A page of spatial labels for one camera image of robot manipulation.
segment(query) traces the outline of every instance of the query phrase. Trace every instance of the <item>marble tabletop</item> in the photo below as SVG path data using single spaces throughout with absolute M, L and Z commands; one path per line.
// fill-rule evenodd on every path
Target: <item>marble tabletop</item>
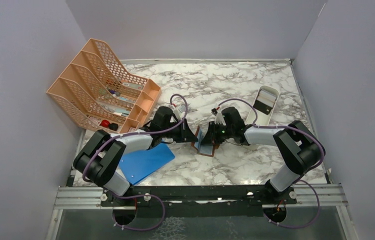
M 150 78 L 161 86 L 162 94 L 156 108 L 168 106 L 174 93 L 185 96 L 188 102 L 187 122 L 195 132 L 198 125 L 208 128 L 214 120 L 211 114 L 216 103 L 229 98 L 241 98 L 252 103 L 262 85 L 280 92 L 270 125 L 285 125 L 308 120 L 288 63 L 157 63 L 128 64 L 129 72 Z M 245 119 L 249 107 L 242 102 L 227 102 L 223 107 L 235 106 Z M 86 131 L 83 144 L 92 136 Z M 146 177 L 139 186 L 185 186 L 185 185 L 251 185 L 264 184 L 283 165 L 282 156 L 275 146 L 260 145 L 256 150 L 223 143 L 214 157 L 196 154 L 190 143 L 173 143 L 168 147 L 175 159 Z M 304 180 L 325 184 L 322 167 L 308 172 Z M 74 187 L 94 186 L 83 181 L 77 172 Z

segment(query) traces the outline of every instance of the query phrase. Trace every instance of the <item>red object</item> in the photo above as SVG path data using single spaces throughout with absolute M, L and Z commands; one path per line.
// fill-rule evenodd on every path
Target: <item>red object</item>
M 99 125 L 101 125 L 104 128 L 108 128 L 110 122 L 108 120 L 102 120 L 102 122 Z

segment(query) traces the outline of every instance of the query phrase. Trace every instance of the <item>blue folder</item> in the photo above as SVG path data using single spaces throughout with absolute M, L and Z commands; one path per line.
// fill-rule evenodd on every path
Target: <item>blue folder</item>
M 151 150 L 135 151 L 122 156 L 119 167 L 127 181 L 136 185 L 175 158 L 170 148 L 160 143 Z

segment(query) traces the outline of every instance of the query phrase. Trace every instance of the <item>gray wall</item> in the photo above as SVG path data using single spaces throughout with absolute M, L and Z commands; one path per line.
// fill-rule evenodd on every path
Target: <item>gray wall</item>
M 0 1 L 0 239 L 46 236 L 80 130 L 45 92 L 84 43 L 63 0 Z
M 360 239 L 375 239 L 375 0 L 329 0 L 294 61 Z
M 66 0 L 120 59 L 295 58 L 326 0 Z

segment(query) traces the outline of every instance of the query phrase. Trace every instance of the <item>mesh pattern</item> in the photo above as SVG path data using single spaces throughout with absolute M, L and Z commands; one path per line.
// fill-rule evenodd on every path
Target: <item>mesh pattern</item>
M 103 109 L 78 83 L 65 78 L 61 79 L 66 83 L 68 88 L 76 96 L 88 113 L 109 119 L 119 124 L 123 124 L 126 120 L 126 118 L 123 116 L 112 114 Z
M 107 90 L 107 88 L 98 81 L 98 79 L 93 75 L 93 73 L 84 66 L 72 64 L 79 76 L 87 84 L 89 90 L 92 93 L 92 97 L 104 103 L 108 103 L 114 106 L 119 106 L 120 108 L 126 109 L 128 111 L 132 110 L 134 104 L 131 102 L 123 101 L 121 99 L 115 98 Z
M 103 62 L 107 65 L 109 70 L 117 79 L 143 86 L 147 84 L 147 78 L 133 75 L 126 70 L 126 68 L 118 60 L 117 56 L 114 54 L 114 52 L 111 50 L 110 46 L 108 46 L 106 42 L 95 39 L 91 39 L 91 41 L 94 41 Z
M 92 122 L 83 112 L 81 112 L 73 103 L 69 102 L 67 99 L 62 96 L 49 93 L 50 96 L 58 103 L 58 105 L 64 109 L 68 116 L 75 122 L 77 125 L 83 129 L 89 129 L 91 131 L 104 130 L 108 133 L 115 134 L 116 131 L 113 131 L 108 128 L 101 127 L 96 123 Z
M 98 57 L 98 55 L 87 51 L 82 51 L 82 53 L 90 63 L 96 78 L 108 89 L 127 95 L 133 100 L 136 100 L 139 97 L 141 91 L 121 84 L 120 81 L 110 72 L 108 67 L 105 66 L 104 62 Z

